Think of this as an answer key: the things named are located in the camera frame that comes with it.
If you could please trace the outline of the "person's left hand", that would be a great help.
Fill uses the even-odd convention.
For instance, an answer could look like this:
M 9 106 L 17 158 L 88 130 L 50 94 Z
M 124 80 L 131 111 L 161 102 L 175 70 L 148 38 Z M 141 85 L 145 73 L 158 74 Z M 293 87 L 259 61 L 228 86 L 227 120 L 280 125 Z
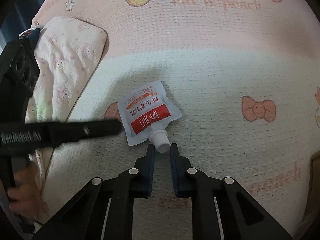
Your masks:
M 37 167 L 33 164 L 14 174 L 16 187 L 9 188 L 7 193 L 12 202 L 9 204 L 11 212 L 26 218 L 39 215 L 42 200 L 36 183 Z

